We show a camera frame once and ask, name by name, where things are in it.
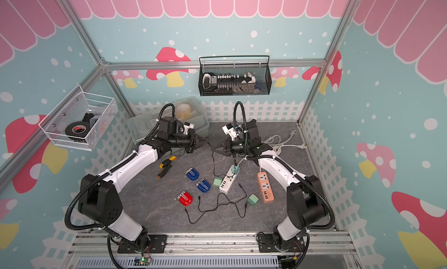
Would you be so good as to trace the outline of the white power strip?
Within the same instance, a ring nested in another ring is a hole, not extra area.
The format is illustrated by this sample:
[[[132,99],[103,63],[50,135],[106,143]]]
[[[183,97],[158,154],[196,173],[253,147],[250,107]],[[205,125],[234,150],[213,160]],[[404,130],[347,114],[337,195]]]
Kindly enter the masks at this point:
[[[220,186],[220,192],[227,194],[230,190],[230,187],[232,186],[234,180],[236,179],[237,175],[231,175],[230,170],[227,172],[225,178],[222,181],[222,185]]]

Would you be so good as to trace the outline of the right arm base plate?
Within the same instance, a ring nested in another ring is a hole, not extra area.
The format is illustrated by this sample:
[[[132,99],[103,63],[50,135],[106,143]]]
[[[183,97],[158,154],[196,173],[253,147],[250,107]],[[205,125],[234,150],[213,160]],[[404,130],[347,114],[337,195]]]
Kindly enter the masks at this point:
[[[261,253],[290,252],[300,255],[305,249],[304,240],[298,239],[296,236],[289,240],[283,240],[279,234],[259,232],[256,234],[256,241]]]

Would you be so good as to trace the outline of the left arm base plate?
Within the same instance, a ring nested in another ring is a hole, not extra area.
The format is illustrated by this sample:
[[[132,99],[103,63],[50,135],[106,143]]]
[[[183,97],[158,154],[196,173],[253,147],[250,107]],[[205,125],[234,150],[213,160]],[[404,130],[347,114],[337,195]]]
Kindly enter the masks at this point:
[[[125,238],[121,238],[118,253],[164,253],[167,237],[167,235],[143,234],[135,241],[128,241]]]

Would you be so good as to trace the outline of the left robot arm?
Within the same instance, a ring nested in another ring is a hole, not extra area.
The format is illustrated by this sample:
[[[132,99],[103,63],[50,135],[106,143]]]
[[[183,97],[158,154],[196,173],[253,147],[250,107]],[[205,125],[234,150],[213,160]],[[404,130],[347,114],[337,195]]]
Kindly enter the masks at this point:
[[[98,175],[88,174],[82,179],[80,191],[65,213],[65,226],[73,231],[101,228],[113,237],[121,237],[135,251],[144,252],[151,246],[148,230],[125,213],[120,192],[173,148],[183,148],[189,154],[207,141],[189,123],[173,116],[159,118],[131,155]]]

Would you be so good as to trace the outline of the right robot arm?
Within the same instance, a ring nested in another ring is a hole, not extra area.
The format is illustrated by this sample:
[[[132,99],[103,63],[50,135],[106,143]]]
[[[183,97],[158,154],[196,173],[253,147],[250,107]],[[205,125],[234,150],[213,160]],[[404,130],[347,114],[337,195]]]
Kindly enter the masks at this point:
[[[267,171],[286,191],[287,217],[273,231],[274,245],[288,249],[293,240],[311,229],[325,230],[335,225],[335,214],[324,196],[322,184],[315,175],[307,176],[280,158],[277,152],[261,141],[256,120],[222,127],[225,139],[212,148],[227,157],[242,155]]]

